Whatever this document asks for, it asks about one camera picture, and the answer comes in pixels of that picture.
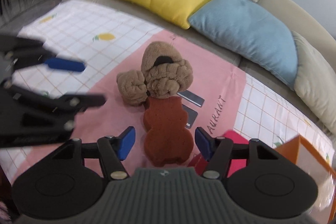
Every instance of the plush paw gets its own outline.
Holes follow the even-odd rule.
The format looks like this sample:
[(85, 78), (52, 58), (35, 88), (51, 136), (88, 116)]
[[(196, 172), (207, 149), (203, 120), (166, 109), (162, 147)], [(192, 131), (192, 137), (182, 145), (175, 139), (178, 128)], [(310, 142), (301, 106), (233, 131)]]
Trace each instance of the plush paw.
[(145, 78), (141, 71), (130, 70), (117, 75), (118, 90), (126, 104), (136, 106), (147, 99)]

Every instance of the orange box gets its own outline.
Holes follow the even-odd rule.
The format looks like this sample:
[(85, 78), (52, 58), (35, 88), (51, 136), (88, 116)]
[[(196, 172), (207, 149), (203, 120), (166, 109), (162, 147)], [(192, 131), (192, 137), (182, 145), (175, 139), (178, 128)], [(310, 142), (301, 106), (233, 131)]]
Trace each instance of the orange box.
[[(336, 172), (312, 144), (301, 135), (275, 148), (275, 150), (308, 173), (315, 180), (317, 185), (321, 185), (330, 175), (334, 179), (334, 184), (336, 183)], [(309, 215), (316, 220), (317, 223), (327, 224), (334, 218), (335, 210), (336, 198), (334, 192), (332, 201), (328, 207), (322, 211), (312, 207)]]

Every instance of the metal screw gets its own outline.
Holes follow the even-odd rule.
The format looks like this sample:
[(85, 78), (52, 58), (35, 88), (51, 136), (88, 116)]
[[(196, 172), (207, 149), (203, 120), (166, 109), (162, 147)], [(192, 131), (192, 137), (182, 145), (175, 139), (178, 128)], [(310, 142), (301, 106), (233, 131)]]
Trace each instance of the metal screw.
[(124, 171), (114, 171), (111, 173), (111, 178), (115, 180), (123, 180), (127, 178), (127, 173)]
[(9, 59), (11, 59), (12, 57), (13, 57), (13, 52), (8, 52), (6, 55), (5, 55), (5, 59), (6, 60), (9, 60)]
[(71, 106), (76, 106), (80, 103), (80, 100), (77, 97), (74, 97), (70, 100), (70, 105)]
[(7, 80), (4, 84), (3, 87), (5, 89), (9, 89), (13, 85), (13, 82), (11, 80)]
[(220, 174), (214, 170), (208, 170), (203, 173), (203, 177), (207, 179), (218, 179)]
[(162, 176), (167, 176), (167, 175), (169, 175), (170, 173), (169, 173), (169, 171), (167, 171), (167, 170), (163, 170), (163, 171), (161, 171), (160, 172), (160, 175), (162, 175)]
[(14, 100), (18, 100), (21, 97), (20, 93), (15, 93), (15, 95), (13, 96)]
[(67, 121), (65, 124), (64, 124), (64, 129), (66, 131), (71, 131), (75, 128), (75, 122), (74, 121)]

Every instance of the blue gripper pad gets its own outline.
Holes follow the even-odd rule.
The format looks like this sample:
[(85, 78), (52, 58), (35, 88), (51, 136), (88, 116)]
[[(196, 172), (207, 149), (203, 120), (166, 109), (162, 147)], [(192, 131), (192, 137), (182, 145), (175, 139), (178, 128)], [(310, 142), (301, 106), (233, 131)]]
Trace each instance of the blue gripper pad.
[(119, 135), (118, 139), (120, 139), (120, 143), (117, 157), (119, 160), (125, 160), (135, 143), (134, 127), (126, 128), (126, 130)]
[(203, 158), (205, 160), (209, 161), (214, 154), (214, 151), (212, 151), (212, 144), (211, 144), (211, 140), (209, 139), (209, 135), (205, 136), (201, 129), (196, 128), (196, 130), (195, 130), (195, 143), (196, 143), (199, 151), (201, 152)]
[(50, 58), (44, 62), (51, 69), (68, 70), (83, 72), (85, 70), (85, 63), (81, 61), (74, 61), (62, 58)]

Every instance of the circular black disc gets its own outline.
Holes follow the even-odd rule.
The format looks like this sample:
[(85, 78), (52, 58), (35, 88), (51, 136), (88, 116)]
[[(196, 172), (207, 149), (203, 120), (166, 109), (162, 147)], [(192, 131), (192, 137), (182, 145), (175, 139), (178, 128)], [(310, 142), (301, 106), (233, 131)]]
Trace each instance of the circular black disc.
[(102, 178), (66, 160), (36, 164), (13, 184), (12, 196), (20, 213), (38, 219), (61, 219), (83, 212), (101, 197)]
[(317, 185), (307, 173), (292, 163), (284, 165), (276, 160), (259, 160), (233, 173), (226, 189), (240, 207), (273, 219), (304, 213), (318, 195)]

